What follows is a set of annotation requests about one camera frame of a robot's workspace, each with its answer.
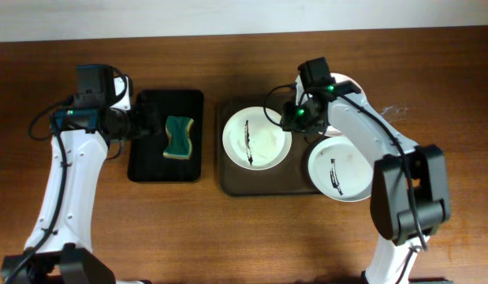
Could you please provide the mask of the green yellow sponge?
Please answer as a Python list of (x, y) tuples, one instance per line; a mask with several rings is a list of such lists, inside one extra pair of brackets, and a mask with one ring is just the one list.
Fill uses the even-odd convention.
[(168, 145), (163, 152), (167, 159), (188, 160), (192, 156), (190, 131), (194, 120), (188, 117), (169, 116), (166, 119)]

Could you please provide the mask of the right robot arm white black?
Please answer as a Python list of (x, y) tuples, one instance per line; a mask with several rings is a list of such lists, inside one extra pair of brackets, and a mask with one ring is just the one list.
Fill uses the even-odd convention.
[(336, 80), (325, 58), (297, 70), (298, 97), (284, 104), (282, 129), (314, 133), (332, 126), (373, 168), (370, 209), (378, 242), (361, 282), (407, 283), (419, 252), (451, 216), (444, 153), (402, 135), (354, 80)]

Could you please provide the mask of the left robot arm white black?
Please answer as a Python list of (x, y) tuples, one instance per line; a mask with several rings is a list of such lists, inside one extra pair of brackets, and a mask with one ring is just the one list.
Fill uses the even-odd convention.
[(5, 283), (115, 283), (92, 253), (91, 218), (99, 173), (113, 142), (162, 131), (156, 105), (130, 103), (132, 81), (105, 64), (80, 65), (77, 92), (43, 110), (52, 160), (39, 217), (20, 255), (6, 256)]

